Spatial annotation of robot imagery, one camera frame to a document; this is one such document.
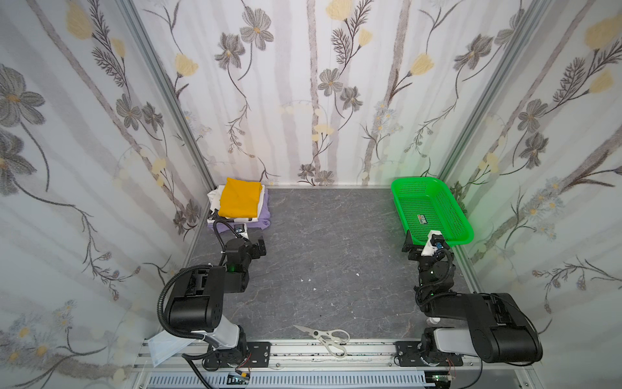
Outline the yellow t-shirt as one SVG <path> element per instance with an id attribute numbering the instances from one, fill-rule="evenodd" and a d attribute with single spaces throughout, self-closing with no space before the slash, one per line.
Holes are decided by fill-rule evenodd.
<path id="1" fill-rule="evenodd" d="M 262 191 L 261 183 L 228 178 L 220 197 L 219 216 L 229 219 L 256 218 Z"/>

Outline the green plastic basket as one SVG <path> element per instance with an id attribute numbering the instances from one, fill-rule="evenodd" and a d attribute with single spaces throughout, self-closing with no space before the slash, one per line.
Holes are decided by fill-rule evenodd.
<path id="1" fill-rule="evenodd" d="M 474 239 L 474 230 L 448 186 L 432 177 L 397 178 L 391 192 L 405 233 L 411 232 L 414 243 L 428 241 L 430 230 L 438 230 L 449 246 L 463 246 Z M 428 224 L 421 225 L 418 215 Z"/>

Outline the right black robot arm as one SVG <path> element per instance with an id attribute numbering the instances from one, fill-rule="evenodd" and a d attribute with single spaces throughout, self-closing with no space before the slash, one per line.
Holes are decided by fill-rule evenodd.
<path id="1" fill-rule="evenodd" d="M 486 363 L 529 366 L 541 361 L 544 348 L 536 326 L 508 293 L 459 293 L 455 255 L 441 232 L 429 231 L 424 244 L 406 232 L 402 251 L 417 262 L 415 304 L 430 319 L 463 321 L 464 328 L 428 327 L 419 355 L 428 364 L 452 356 L 477 357 Z"/>

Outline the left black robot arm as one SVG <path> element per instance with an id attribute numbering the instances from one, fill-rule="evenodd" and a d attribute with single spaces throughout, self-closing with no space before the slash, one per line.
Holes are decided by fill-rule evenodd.
<path id="1" fill-rule="evenodd" d="M 262 238 L 252 242 L 223 217 L 216 217 L 212 228 L 220 244 L 220 262 L 181 269 L 165 284 L 156 304 L 166 333 L 207 344 L 205 353 L 181 355 L 205 388 L 212 385 L 204 371 L 216 372 L 222 366 L 234 368 L 236 383 L 249 381 L 250 373 L 241 368 L 250 362 L 252 352 L 243 327 L 224 316 L 224 296 L 246 291 L 249 266 L 267 254 Z"/>

